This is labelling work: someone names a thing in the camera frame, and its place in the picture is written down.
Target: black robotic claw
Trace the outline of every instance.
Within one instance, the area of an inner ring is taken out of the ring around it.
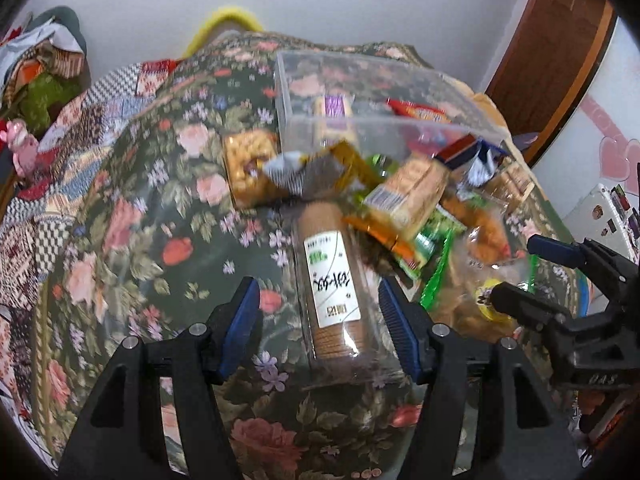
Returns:
[[[80,413],[58,478],[185,478],[169,468],[162,433],[159,377],[171,377],[189,478],[216,472],[216,478],[242,480],[210,384],[238,367],[259,305],[257,282],[243,278],[231,302],[216,307],[206,324],[194,323],[168,341],[125,338]]]
[[[581,270],[609,299],[604,312],[574,319],[557,304],[508,283],[494,287],[496,310],[540,332],[557,388],[621,390],[640,380],[638,267],[594,242],[563,244],[539,235],[531,253]]]
[[[566,421],[512,338],[489,344],[434,324],[392,278],[380,285],[380,305],[405,373],[430,385],[399,480],[451,477],[469,377],[481,378],[478,428],[472,467],[456,478],[578,478],[580,465]]]

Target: green floral fabric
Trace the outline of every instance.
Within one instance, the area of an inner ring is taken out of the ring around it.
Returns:
[[[280,48],[422,63],[398,44],[328,47],[248,34],[212,44],[174,71],[117,140],[42,291],[33,413],[56,459],[126,335],[171,338],[228,301],[243,276],[254,276],[261,341],[216,388],[242,471],[253,480],[395,478],[424,390],[382,377],[309,390],[290,229],[277,211],[232,206],[221,138],[258,128],[278,133],[273,67]],[[508,224],[514,251],[524,248],[527,230],[566,237],[546,207],[535,192],[518,210]],[[551,295],[577,289],[575,275],[541,272]],[[375,297],[377,277],[367,273]],[[184,470],[170,380],[161,386],[170,461]],[[461,466],[470,462],[474,416],[465,415]]]

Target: blanket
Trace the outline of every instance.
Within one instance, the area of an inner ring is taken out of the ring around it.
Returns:
[[[273,68],[281,48],[424,65],[401,44],[334,47],[245,34],[183,61],[157,92],[162,78],[147,78],[153,91],[145,95],[155,97],[144,110],[136,101],[126,123],[120,117],[118,127],[103,126],[131,101],[111,107],[113,94],[107,98],[94,86],[63,111],[66,131],[54,127],[47,134],[60,136],[51,141],[50,149],[58,150],[52,184],[40,198],[12,201],[0,228],[0,250],[20,254],[11,269],[0,264],[0,279],[13,273],[22,291],[20,298],[0,296],[8,313],[0,325],[8,331],[7,373],[0,378],[53,462],[125,336],[171,338],[207,319],[250,275],[261,289],[261,340],[215,388],[242,471],[254,480],[395,477],[424,389],[381,376],[309,390],[290,226],[277,210],[239,212],[230,199],[221,138],[251,130],[278,134]],[[128,76],[128,88],[140,87],[137,74]],[[535,232],[570,240],[539,190],[507,226],[514,254]],[[546,297],[576,311],[582,289],[574,272],[542,265],[537,278]],[[378,280],[367,268],[374,300]],[[540,350],[531,346],[530,353],[545,373]],[[170,463],[185,471],[170,380],[161,381],[161,397]],[[461,468],[470,463],[474,413],[465,415]]]

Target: plastic storage container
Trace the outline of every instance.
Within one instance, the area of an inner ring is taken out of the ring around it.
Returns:
[[[276,108],[282,151],[315,152],[326,145],[328,128],[348,132],[363,156],[381,153],[396,160],[411,150],[434,155],[460,137],[472,133],[500,144],[497,130],[476,105],[427,68],[375,56],[280,51],[277,54]],[[314,114],[317,99],[343,95],[350,117]],[[450,123],[396,116],[388,98],[426,104],[443,110]]]

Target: purple label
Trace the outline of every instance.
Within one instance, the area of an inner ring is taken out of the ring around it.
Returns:
[[[343,97],[341,95],[325,95],[324,113],[327,117],[344,117]]]

